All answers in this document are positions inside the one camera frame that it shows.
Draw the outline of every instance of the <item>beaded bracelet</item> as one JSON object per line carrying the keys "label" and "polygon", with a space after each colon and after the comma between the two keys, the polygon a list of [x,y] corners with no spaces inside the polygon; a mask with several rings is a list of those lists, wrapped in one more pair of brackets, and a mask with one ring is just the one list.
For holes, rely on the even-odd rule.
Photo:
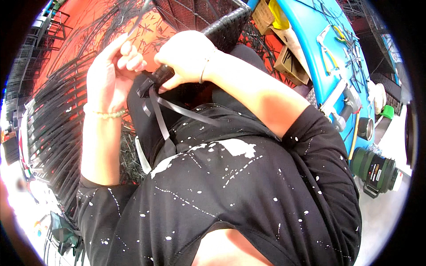
{"label": "beaded bracelet", "polygon": [[118,118],[121,117],[122,115],[124,115],[126,113],[126,111],[124,110],[124,108],[118,112],[115,113],[99,113],[99,112],[95,112],[93,110],[91,110],[89,106],[87,105],[87,103],[83,106],[83,111],[87,114],[88,112],[95,114],[98,118],[103,118],[103,119],[108,119],[108,118]]}

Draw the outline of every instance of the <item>finger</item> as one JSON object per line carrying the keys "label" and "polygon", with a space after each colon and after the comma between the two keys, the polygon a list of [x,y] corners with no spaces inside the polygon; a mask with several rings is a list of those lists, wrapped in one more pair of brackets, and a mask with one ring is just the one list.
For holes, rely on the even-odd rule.
{"label": "finger", "polygon": [[127,64],[127,70],[133,71],[138,67],[142,61],[144,60],[143,56],[140,53],[137,53],[135,57],[133,57],[132,60],[130,60]]}
{"label": "finger", "polygon": [[105,49],[97,56],[105,61],[112,61],[117,52],[121,49],[121,46],[127,40],[127,33],[122,34],[117,39],[113,40]]}
{"label": "finger", "polygon": [[140,71],[144,70],[146,68],[147,64],[148,63],[145,60],[143,60],[142,63],[135,68],[135,72],[140,72]]}
{"label": "finger", "polygon": [[121,55],[127,56],[132,51],[132,43],[127,41],[125,42],[120,49]]}
{"label": "finger", "polygon": [[126,68],[127,63],[132,60],[136,55],[138,54],[138,50],[136,49],[136,47],[133,45],[132,46],[132,50],[130,51],[129,55],[127,56],[122,56],[118,62],[117,62],[117,67],[118,69],[124,69]]}
{"label": "finger", "polygon": [[179,86],[183,83],[184,82],[183,82],[181,76],[175,74],[171,79],[164,82],[164,84],[160,87],[158,92],[163,93],[163,92],[169,91],[169,90],[174,89],[174,88],[176,88],[177,86]]}
{"label": "finger", "polygon": [[167,64],[167,60],[166,60],[166,58],[165,58],[164,54],[163,54],[161,51],[159,51],[159,52],[158,52],[158,53],[154,56],[154,62],[155,62],[157,65]]}

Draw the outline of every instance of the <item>black wicker basket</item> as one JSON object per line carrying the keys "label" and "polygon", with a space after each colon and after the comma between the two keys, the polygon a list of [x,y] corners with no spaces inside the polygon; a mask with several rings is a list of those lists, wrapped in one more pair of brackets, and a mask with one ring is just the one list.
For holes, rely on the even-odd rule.
{"label": "black wicker basket", "polygon": [[241,0],[154,0],[163,20],[176,32],[197,30],[223,52],[236,45],[250,18],[250,7]]}

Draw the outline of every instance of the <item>yellow plastic bag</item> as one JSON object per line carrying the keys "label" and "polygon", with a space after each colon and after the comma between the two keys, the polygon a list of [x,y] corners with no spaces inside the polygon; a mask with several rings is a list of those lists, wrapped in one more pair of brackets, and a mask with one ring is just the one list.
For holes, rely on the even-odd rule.
{"label": "yellow plastic bag", "polygon": [[290,27],[290,23],[281,7],[277,3],[276,0],[270,0],[269,9],[271,10],[273,17],[275,20],[272,22],[272,26],[276,29],[288,29]]}

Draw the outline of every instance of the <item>white floor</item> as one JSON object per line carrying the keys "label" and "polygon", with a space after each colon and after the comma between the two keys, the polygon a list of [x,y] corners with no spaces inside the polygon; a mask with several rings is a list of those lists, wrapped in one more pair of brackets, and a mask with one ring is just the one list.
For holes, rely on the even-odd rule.
{"label": "white floor", "polygon": [[370,265],[391,236],[404,207],[411,183],[411,169],[406,165],[405,153],[405,117],[407,109],[403,107],[401,115],[395,116],[390,123],[379,147],[382,155],[396,161],[397,168],[404,175],[399,190],[388,191],[373,199],[362,191],[362,182],[356,177],[355,183],[360,188],[360,208],[363,217],[361,247],[355,266]]}
{"label": "white floor", "polygon": [[[404,176],[399,191],[389,191],[373,199],[362,191],[360,179],[358,177],[355,178],[355,183],[360,188],[360,207],[363,216],[362,240],[360,252],[355,262],[356,266],[370,265],[377,257],[392,234],[405,203],[410,186],[409,175],[411,175],[411,170],[405,165],[405,114],[406,108],[404,107],[401,116],[395,116],[379,143],[379,147],[383,150],[383,156],[394,158],[397,161],[398,168],[408,174]],[[0,171],[8,187],[9,203],[15,209],[18,223],[42,258],[46,231],[43,232],[42,236],[38,237],[34,229],[34,223],[40,220],[44,214],[50,213],[50,211],[46,206],[35,204],[28,193],[18,192],[14,189],[16,181],[19,178],[23,178],[19,162],[15,162],[10,166],[3,164],[0,166]],[[48,217],[43,222],[43,226],[49,226],[49,224],[50,218]],[[48,265],[74,265],[72,250],[62,257],[54,248],[51,248],[49,250]],[[84,265],[89,266],[87,256]]]}

